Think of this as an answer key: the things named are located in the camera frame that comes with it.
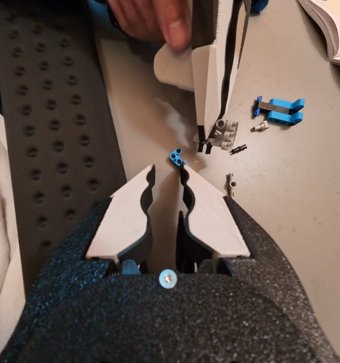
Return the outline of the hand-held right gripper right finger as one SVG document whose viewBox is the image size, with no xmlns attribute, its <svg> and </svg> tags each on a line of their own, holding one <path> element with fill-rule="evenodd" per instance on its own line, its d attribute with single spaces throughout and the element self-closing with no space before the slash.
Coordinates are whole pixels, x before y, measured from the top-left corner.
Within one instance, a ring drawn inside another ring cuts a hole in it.
<svg viewBox="0 0 340 363">
<path fill-rule="evenodd" d="M 177 270 L 234 273 L 230 259 L 249 258 L 250 249 L 229 208 L 230 199 L 186 164 L 180 166 L 183 202 L 177 227 Z"/>
</svg>

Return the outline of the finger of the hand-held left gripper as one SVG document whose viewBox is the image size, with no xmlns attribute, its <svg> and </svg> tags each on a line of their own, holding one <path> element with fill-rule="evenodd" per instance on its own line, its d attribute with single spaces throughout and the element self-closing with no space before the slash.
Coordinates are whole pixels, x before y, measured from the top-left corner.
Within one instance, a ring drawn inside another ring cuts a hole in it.
<svg viewBox="0 0 340 363">
<path fill-rule="evenodd" d="M 251 12 L 250 0 L 235 0 L 226 34 L 224 75 L 221 87 L 220 116 L 227 112 L 228 99 L 234 85 L 234 78 L 240 64 Z"/>
<path fill-rule="evenodd" d="M 204 126 L 205 138 L 220 116 L 224 55 L 233 1 L 218 1 L 217 34 L 214 42 L 192 53 L 196 121 Z"/>
</svg>

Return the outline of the instruction booklet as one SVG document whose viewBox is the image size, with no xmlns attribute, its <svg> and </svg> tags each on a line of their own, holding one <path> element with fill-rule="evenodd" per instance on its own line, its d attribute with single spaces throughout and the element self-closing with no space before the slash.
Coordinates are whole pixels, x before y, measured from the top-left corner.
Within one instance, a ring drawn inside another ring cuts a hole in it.
<svg viewBox="0 0 340 363">
<path fill-rule="evenodd" d="M 329 61 L 340 66 L 340 0 L 298 0 L 298 3 L 324 34 Z"/>
</svg>

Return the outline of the small grey connector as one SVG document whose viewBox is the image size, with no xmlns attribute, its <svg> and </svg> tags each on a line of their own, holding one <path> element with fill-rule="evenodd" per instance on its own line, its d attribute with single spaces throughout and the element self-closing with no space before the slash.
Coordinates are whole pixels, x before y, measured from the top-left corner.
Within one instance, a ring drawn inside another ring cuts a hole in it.
<svg viewBox="0 0 340 363">
<path fill-rule="evenodd" d="M 236 189 L 237 183 L 234 180 L 233 173 L 229 173 L 226 175 L 226 191 L 227 196 L 233 198 L 235 196 L 235 189 Z"/>
</svg>

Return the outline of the grey triangular panel piece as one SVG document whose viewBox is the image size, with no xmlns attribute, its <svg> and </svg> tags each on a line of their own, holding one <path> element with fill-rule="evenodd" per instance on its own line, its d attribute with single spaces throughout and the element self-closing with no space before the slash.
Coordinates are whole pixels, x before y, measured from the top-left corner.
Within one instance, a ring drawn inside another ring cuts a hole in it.
<svg viewBox="0 0 340 363">
<path fill-rule="evenodd" d="M 197 143 L 199 141 L 204 142 L 204 146 L 210 142 L 213 147 L 219 147 L 224 151 L 230 152 L 233 149 L 237 129 L 238 122 L 219 119 L 213 125 L 213 129 L 207 139 L 205 138 L 204 126 L 198 125 L 198 133 L 194 136 L 194 141 Z"/>
</svg>

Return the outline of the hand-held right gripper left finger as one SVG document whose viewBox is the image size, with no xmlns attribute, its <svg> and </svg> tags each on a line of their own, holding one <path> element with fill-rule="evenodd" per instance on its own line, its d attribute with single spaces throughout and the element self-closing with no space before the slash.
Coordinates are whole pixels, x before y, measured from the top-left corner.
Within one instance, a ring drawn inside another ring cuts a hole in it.
<svg viewBox="0 0 340 363">
<path fill-rule="evenodd" d="M 153 202 L 155 165 L 151 164 L 110 196 L 109 205 L 86 252 L 87 259 L 146 263 L 153 246 L 148 209 Z"/>
</svg>

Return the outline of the blue angled toy beam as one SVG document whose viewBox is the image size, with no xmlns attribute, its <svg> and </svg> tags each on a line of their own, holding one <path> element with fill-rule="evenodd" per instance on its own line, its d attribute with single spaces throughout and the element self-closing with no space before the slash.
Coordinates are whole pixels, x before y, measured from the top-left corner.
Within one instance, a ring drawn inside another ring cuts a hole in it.
<svg viewBox="0 0 340 363">
<path fill-rule="evenodd" d="M 170 155 L 169 155 L 169 160 L 176 166 L 176 168 L 178 169 L 178 170 L 180 170 L 180 168 L 181 168 L 181 165 L 187 165 L 188 167 L 190 167 L 187 163 L 186 163 L 186 161 L 184 161 L 183 159 L 182 159 L 182 157 L 181 157 L 181 155 L 182 155 L 182 152 L 183 152 L 183 150 L 182 150 L 182 148 L 176 148 L 173 152 L 171 152 L 170 153 Z"/>
</svg>

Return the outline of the black perforated pad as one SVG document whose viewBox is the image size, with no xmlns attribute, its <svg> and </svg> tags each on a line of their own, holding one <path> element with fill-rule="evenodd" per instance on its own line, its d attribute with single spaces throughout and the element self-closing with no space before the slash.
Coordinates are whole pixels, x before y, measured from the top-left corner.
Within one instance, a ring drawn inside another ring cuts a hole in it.
<svg viewBox="0 0 340 363">
<path fill-rule="evenodd" d="M 0 95 L 28 293 L 127 181 L 87 1 L 0 1 Z"/>
</svg>

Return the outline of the person's left hand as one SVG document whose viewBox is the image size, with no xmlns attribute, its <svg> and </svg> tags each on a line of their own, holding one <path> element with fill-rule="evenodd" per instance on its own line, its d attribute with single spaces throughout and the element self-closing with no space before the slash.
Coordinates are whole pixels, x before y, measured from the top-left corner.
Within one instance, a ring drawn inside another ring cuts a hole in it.
<svg viewBox="0 0 340 363">
<path fill-rule="evenodd" d="M 184 0 L 109 0 L 121 30 L 144 42 L 167 43 L 175 52 L 191 41 L 190 13 Z"/>
</svg>

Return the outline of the partly built toy model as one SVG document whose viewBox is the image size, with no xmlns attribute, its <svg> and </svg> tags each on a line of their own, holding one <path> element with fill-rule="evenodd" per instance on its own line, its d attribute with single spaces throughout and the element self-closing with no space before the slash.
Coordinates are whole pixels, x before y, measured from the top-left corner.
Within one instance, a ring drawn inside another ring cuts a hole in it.
<svg viewBox="0 0 340 363">
<path fill-rule="evenodd" d="M 269 0 L 251 0 L 250 13 L 259 15 L 268 5 Z"/>
</svg>

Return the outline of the blue beam assembly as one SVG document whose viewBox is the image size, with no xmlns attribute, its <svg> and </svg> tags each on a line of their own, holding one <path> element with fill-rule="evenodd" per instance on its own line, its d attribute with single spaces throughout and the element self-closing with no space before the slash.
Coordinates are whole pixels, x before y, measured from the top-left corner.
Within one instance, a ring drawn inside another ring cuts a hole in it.
<svg viewBox="0 0 340 363">
<path fill-rule="evenodd" d="M 267 113 L 266 120 L 284 126 L 294 126 L 299 124 L 304 117 L 301 109 L 305 106 L 305 99 L 298 99 L 295 102 L 288 102 L 273 98 L 269 102 L 263 102 L 262 96 L 255 101 L 254 117 L 258 117 L 261 112 Z"/>
</svg>

